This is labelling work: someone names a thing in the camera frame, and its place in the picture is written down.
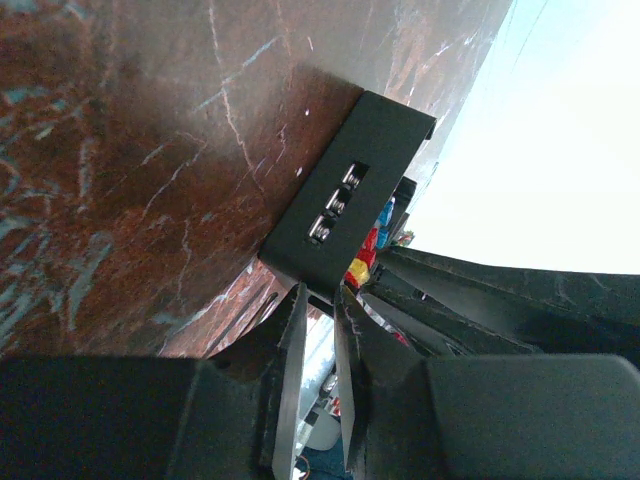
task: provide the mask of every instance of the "black plastic panel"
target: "black plastic panel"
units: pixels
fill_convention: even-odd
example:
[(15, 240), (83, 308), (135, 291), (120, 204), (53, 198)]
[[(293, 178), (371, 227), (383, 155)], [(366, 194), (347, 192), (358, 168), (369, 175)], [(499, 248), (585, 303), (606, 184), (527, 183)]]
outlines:
[(401, 247), (379, 252), (377, 259), (497, 334), (547, 353), (612, 353), (640, 366), (638, 275), (493, 267)]
[(211, 360), (0, 363), (0, 478), (289, 480), (307, 291)]
[[(433, 117), (365, 92), (334, 137), (275, 229), (260, 259), (305, 282), (329, 303), (351, 261), (393, 195), (420, 145), (435, 127)], [(328, 214), (330, 233), (310, 241), (309, 231), (352, 165), (361, 178), (340, 215)]]
[(606, 355), (429, 360), (454, 478), (640, 478), (640, 373)]

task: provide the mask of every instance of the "wire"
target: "wire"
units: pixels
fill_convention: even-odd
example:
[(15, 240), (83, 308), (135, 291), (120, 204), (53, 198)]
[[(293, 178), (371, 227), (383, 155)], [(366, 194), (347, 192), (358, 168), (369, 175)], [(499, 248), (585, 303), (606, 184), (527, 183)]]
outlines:
[(513, 73), (513, 71), (516, 69), (516, 65), (518, 64), (518, 60), (520, 60), (520, 55), (522, 55), (522, 51), (524, 50), (524, 47), (527, 46), (527, 42), (529, 41), (529, 37), (533, 33), (533, 29), (536, 28), (536, 25), (538, 24), (538, 20), (540, 20), (540, 17), (542, 16), (542, 12), (544, 12), (545, 8), (547, 8), (548, 3), (549, 3), (549, 0), (545, 0), (544, 5), (542, 5), (542, 8), (540, 9), (540, 12), (538, 12), (538, 16), (533, 21), (533, 25), (531, 25), (531, 28), (529, 29), (529, 33), (527, 33), (527, 36), (524, 39), (524, 42), (522, 43), (522, 47), (520, 47), (520, 51), (518, 52), (518, 55), (516, 56), (516, 61), (513, 62), (513, 68), (511, 68), (511, 73)]
[(300, 479), (300, 480), (307, 480), (307, 478), (311, 476), (311, 464), (309, 463), (309, 460), (307, 460), (307, 457), (305, 457), (304, 455), (300, 455), (298, 457), (298, 460), (302, 460), (304, 463), (307, 464), (307, 471), (305, 472), (304, 477)]

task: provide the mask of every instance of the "black plastic mount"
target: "black plastic mount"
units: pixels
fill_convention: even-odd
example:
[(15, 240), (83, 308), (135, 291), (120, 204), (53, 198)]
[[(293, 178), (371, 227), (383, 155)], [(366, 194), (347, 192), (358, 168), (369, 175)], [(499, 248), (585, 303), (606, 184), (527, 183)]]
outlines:
[(307, 300), (211, 360), (0, 363), (0, 478), (289, 480)]
[(260, 259), (332, 304), (351, 261), (435, 125), (429, 115), (364, 92), (267, 237)]
[[(344, 456), (356, 480), (638, 478), (640, 372), (625, 359), (427, 358), (346, 287), (335, 305)], [(481, 345), (480, 332), (458, 332)]]

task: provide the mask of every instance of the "screw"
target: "screw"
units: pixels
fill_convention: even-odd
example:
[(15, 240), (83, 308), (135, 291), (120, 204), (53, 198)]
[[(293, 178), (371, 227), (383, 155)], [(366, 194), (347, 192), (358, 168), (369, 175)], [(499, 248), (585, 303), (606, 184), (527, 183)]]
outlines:
[(360, 179), (353, 173), (350, 173), (345, 177), (344, 183), (346, 183), (347, 185), (351, 185), (353, 188), (356, 188), (360, 184)]
[(316, 218), (316, 221), (313, 222), (309, 230), (309, 237), (322, 243), (327, 239), (329, 233), (331, 233), (331, 229), (324, 224), (324, 216), (320, 215)]
[(342, 215), (342, 212), (344, 212), (344, 207), (346, 206), (346, 202), (340, 200), (340, 198), (338, 198), (339, 196), (340, 190), (336, 190), (335, 192), (333, 192), (331, 198), (327, 202), (326, 208), (327, 210), (331, 210), (337, 215)]
[(356, 164), (354, 163), (349, 167), (349, 170), (347, 170), (347, 173), (345, 173), (342, 179), (342, 183), (345, 183), (353, 188), (356, 188), (360, 183), (360, 178), (354, 173), (355, 168)]

